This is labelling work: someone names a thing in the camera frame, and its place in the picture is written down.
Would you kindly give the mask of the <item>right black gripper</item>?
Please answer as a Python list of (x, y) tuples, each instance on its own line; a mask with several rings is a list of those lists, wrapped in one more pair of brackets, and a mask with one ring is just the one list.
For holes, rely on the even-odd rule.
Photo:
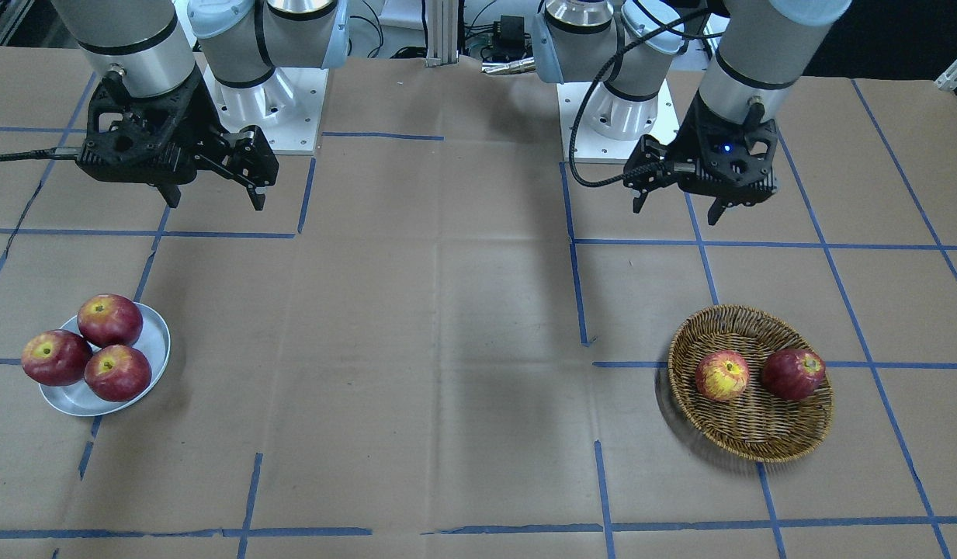
[(279, 173), (261, 127), (223, 127), (198, 67), (152, 98), (134, 98), (124, 75), (110, 68), (92, 93), (76, 163), (98, 181), (148, 184), (171, 209), (181, 202), (180, 186), (204, 170), (243, 186), (252, 208), (262, 211)]

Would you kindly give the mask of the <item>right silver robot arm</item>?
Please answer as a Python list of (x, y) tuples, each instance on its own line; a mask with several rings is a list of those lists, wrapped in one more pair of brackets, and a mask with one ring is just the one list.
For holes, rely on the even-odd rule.
[(286, 68), (347, 57), (345, 1), (55, 1), (99, 84), (75, 159), (92, 179), (145, 184), (167, 205), (208, 171), (262, 211), (279, 163), (265, 128), (300, 118)]

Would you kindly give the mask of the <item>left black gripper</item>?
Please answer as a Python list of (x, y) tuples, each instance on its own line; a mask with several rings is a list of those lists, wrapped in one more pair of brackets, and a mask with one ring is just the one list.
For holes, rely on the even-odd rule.
[(778, 131), (755, 96), (742, 102), (734, 123), (716, 114), (700, 95), (688, 107), (669, 144), (643, 135), (623, 169), (623, 185), (635, 191), (632, 212), (640, 214), (650, 193), (676, 185), (713, 198), (706, 223), (719, 223), (730, 207), (752, 207), (778, 191), (773, 171)]

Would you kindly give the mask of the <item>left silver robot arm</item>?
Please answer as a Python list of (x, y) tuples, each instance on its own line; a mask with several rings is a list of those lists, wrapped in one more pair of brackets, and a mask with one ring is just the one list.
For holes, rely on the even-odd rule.
[[(586, 84), (567, 139), (571, 176), (582, 186), (619, 182), (640, 212), (650, 193), (677, 186), (726, 210), (752, 207), (778, 190), (776, 114), (848, 1), (543, 1), (532, 54), (547, 84)], [(652, 134), (659, 93), (674, 57), (698, 41), (711, 15), (726, 18), (698, 91), (672, 141)], [(575, 166), (582, 127), (633, 141), (617, 175), (588, 180)]]

